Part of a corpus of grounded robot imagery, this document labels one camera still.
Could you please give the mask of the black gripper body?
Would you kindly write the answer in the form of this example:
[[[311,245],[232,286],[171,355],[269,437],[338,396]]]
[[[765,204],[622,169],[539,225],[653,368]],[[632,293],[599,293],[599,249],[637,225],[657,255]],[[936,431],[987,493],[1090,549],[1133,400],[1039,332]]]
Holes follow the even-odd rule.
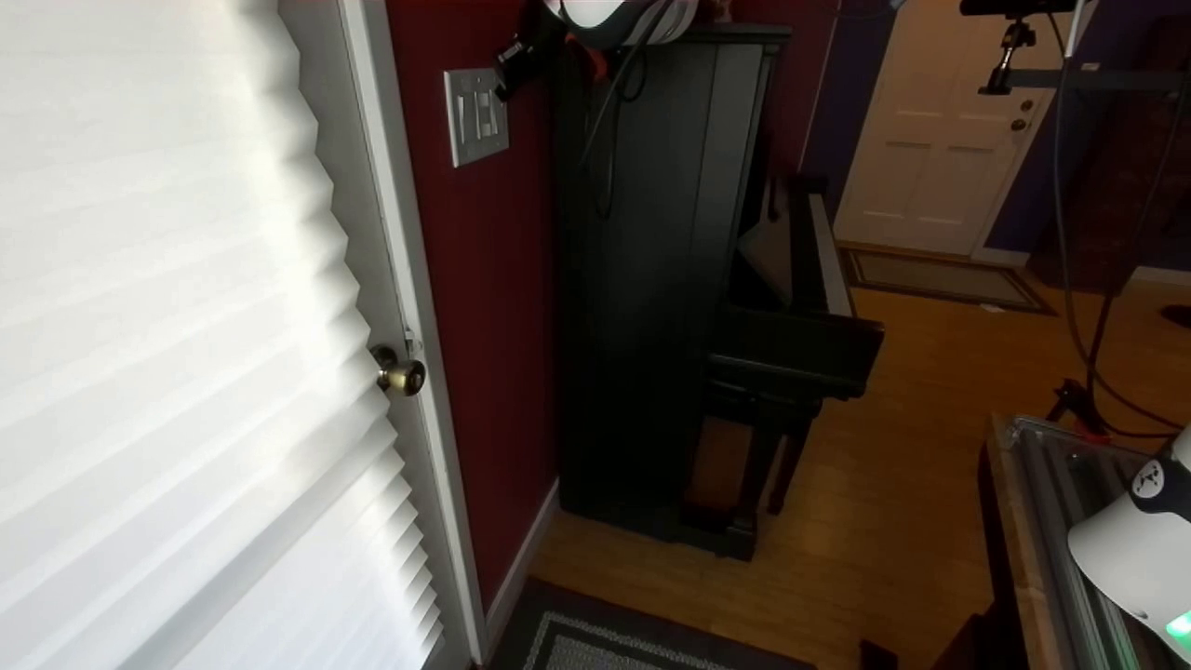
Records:
[[[523,0],[513,38],[495,51],[495,95],[508,102],[570,46],[586,51],[671,46],[696,14],[700,0]]]

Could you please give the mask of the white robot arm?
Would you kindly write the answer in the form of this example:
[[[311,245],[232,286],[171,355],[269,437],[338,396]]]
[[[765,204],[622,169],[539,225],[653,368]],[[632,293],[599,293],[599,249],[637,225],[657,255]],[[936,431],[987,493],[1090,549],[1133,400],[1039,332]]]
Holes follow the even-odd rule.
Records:
[[[1073,365],[1055,327],[879,292],[858,304],[889,327],[873,393],[816,426],[756,558],[563,514],[532,575],[816,670],[849,670],[867,642],[931,670],[1002,592],[1040,670],[1110,670],[1064,657],[1062,584],[1157,648],[1183,642],[1191,529],[1157,507],[1162,472],[1138,462],[1110,494],[1078,494],[1075,472],[1112,450],[1030,415],[1040,380]]]

